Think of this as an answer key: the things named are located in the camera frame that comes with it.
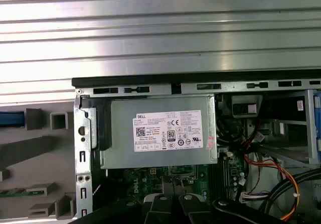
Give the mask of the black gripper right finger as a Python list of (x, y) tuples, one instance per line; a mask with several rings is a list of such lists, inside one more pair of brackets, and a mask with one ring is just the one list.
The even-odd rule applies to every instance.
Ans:
[(204, 198), (188, 193), (178, 184), (178, 202), (187, 223), (277, 223), (277, 218), (236, 201), (218, 198), (208, 204)]

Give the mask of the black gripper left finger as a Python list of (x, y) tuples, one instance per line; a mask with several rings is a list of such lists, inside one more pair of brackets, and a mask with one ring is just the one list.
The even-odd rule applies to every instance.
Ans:
[(174, 182), (163, 182), (162, 193), (149, 194), (143, 202), (126, 197), (82, 217), (83, 223), (172, 223)]

